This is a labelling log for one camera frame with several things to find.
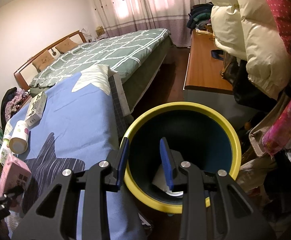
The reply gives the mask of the clothes pile on nightstand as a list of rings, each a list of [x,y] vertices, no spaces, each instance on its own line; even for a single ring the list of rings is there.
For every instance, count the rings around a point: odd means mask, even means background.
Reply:
[[[17,87],[13,87],[6,91],[0,106],[2,131],[5,130],[7,121],[19,111],[27,97],[28,92],[24,89],[17,89]]]

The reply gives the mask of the pink tissue pack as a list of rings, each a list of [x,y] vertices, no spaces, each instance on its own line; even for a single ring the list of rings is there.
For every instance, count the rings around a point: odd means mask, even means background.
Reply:
[[[26,189],[30,181],[31,171],[21,159],[9,154],[0,177],[0,197],[16,186]]]

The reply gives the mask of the wooden long desk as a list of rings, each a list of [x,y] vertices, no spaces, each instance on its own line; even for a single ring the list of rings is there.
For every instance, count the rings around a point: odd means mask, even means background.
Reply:
[[[213,35],[192,32],[183,85],[184,99],[210,107],[234,127],[241,127],[256,111],[235,101],[232,85],[220,75],[223,62],[214,59],[210,53],[214,49],[216,46]]]

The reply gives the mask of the small cardboard box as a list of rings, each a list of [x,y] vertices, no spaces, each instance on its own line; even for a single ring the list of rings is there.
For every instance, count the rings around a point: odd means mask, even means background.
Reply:
[[[102,26],[98,26],[95,30],[97,37],[100,37],[105,34],[105,30]]]

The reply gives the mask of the dark clothes pile on desk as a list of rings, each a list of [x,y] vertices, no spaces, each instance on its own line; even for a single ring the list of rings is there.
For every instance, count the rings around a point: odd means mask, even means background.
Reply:
[[[186,27],[190,30],[195,29],[201,22],[210,20],[213,3],[196,4],[188,14],[189,20]]]

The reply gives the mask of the left tan pillow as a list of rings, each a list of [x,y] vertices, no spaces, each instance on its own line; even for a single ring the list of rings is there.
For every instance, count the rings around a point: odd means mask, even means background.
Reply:
[[[50,54],[48,50],[45,50],[40,56],[32,61],[32,64],[38,72],[43,71],[46,67],[52,64],[56,59]]]

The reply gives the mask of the tan pillow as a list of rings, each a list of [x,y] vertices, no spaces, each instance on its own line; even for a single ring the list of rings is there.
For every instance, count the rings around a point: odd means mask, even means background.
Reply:
[[[46,67],[52,64],[56,59],[50,54],[48,50],[45,50],[40,56],[32,61],[32,64],[38,72],[43,71]]]
[[[69,50],[78,46],[78,43],[71,40],[71,38],[66,38],[64,41],[60,42],[58,45],[55,46],[56,50],[59,51],[61,54],[65,54]]]

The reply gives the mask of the cream puffer jacket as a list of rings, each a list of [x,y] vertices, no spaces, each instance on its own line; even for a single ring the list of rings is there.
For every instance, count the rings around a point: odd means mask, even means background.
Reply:
[[[249,81],[277,99],[291,78],[291,56],[266,0],[211,1],[216,46],[245,60]]]

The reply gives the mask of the blue star patterned cloth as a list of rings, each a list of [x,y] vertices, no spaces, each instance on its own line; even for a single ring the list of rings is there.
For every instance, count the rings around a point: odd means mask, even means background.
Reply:
[[[93,65],[45,92],[26,152],[12,152],[31,177],[0,197],[0,239],[145,239],[127,189],[116,186],[109,72]]]

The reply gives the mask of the yellow rimmed blue trash bin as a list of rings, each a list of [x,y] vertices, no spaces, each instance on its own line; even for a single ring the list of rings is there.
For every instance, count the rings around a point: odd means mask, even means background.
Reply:
[[[160,140],[199,169],[225,170],[237,178],[241,146],[230,122],[220,113],[193,102],[171,102],[140,115],[124,134],[129,157],[124,181],[143,204],[165,213],[181,213],[182,198],[172,197],[152,182],[161,167]]]

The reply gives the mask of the pink floral garment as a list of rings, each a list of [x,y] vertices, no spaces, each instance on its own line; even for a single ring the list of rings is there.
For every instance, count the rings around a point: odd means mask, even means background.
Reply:
[[[291,100],[262,138],[266,153],[273,156],[291,139]]]

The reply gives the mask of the right tan pillow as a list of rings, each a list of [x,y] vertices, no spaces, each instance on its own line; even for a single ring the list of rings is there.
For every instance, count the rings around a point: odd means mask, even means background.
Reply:
[[[56,50],[59,51],[61,54],[65,54],[69,50],[78,46],[78,43],[71,40],[71,38],[66,38],[64,41],[60,42],[58,45],[55,46]]]

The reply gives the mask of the white paper cup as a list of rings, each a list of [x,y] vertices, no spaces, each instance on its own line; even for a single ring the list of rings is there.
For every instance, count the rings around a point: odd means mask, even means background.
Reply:
[[[26,121],[19,120],[16,123],[11,139],[9,141],[9,148],[15,154],[23,154],[28,148],[29,127]]]

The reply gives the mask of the wooden bed headboard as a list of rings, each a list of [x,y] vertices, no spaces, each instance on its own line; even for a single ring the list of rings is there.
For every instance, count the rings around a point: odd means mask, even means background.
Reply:
[[[78,45],[87,42],[84,34],[77,30],[59,39],[28,59],[14,72],[14,78],[21,89],[29,90],[32,79],[49,64],[54,63],[60,55],[67,52],[70,45]]]

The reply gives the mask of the white patterned carton box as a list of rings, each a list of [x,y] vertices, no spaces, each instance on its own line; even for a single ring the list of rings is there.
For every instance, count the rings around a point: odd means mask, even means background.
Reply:
[[[38,95],[32,98],[25,117],[25,122],[29,127],[35,125],[41,120],[46,102],[47,95],[45,92],[40,92]]]

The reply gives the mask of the white green drink bottle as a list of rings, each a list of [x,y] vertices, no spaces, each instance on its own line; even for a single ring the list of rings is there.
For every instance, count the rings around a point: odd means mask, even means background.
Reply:
[[[11,139],[11,136],[9,134],[6,134],[3,136],[3,141],[0,148],[0,164],[2,166],[4,166],[8,156],[12,154],[12,151],[9,148],[10,139]]]

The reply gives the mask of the green checked bed quilt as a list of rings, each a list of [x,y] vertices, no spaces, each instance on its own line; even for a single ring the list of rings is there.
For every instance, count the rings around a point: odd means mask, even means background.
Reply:
[[[96,64],[108,65],[110,69],[118,72],[125,82],[165,40],[170,40],[170,31],[157,28],[82,43],[60,55],[39,72],[32,79],[30,87],[50,88]]]

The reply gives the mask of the pink window curtain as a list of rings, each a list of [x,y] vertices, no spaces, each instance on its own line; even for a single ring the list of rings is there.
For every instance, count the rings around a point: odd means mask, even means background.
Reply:
[[[191,9],[210,0],[90,0],[97,25],[108,37],[165,28],[177,47],[190,46],[187,27]]]

